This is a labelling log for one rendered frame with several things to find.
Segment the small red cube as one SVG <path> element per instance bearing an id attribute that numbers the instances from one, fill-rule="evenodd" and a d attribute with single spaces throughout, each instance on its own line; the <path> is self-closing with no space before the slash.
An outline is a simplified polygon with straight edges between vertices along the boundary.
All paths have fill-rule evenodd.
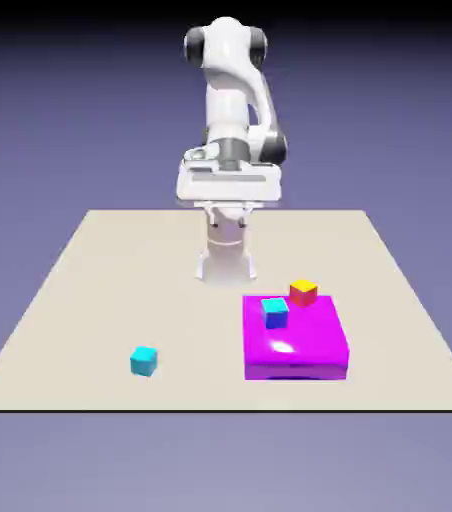
<path id="1" fill-rule="evenodd" d="M 318 285 L 307 279 L 298 279 L 289 286 L 289 300 L 299 306 L 308 307 L 318 296 Z"/>

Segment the small cyan cube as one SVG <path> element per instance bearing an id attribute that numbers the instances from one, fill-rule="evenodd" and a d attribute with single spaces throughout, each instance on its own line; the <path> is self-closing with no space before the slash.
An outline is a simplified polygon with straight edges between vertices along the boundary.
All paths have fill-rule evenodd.
<path id="1" fill-rule="evenodd" d="M 155 348 L 138 346 L 130 356 L 130 369 L 135 375 L 150 377 L 158 365 L 158 352 Z"/>

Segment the small blue cube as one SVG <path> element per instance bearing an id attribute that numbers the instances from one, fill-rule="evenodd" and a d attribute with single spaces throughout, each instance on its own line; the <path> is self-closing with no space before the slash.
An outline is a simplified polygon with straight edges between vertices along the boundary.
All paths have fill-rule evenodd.
<path id="1" fill-rule="evenodd" d="M 261 300 L 262 316 L 266 329 L 281 329 L 288 325 L 289 307 L 283 297 Z"/>

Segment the large magenta box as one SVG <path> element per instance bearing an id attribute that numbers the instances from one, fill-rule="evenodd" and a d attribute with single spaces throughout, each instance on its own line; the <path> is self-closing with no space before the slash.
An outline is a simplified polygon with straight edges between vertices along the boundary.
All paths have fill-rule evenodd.
<path id="1" fill-rule="evenodd" d="M 247 380 L 344 380 L 349 345 L 330 296 L 308 307 L 288 304 L 287 325 L 265 326 L 260 295 L 242 297 L 244 376 Z"/>

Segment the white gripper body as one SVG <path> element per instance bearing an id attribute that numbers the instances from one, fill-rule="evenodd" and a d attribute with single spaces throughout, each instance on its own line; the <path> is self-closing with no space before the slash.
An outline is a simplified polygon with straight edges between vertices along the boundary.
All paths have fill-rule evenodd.
<path id="1" fill-rule="evenodd" d="M 274 203 L 282 196 L 281 168 L 240 162 L 239 171 L 219 169 L 217 160 L 182 160 L 176 196 L 185 202 Z"/>

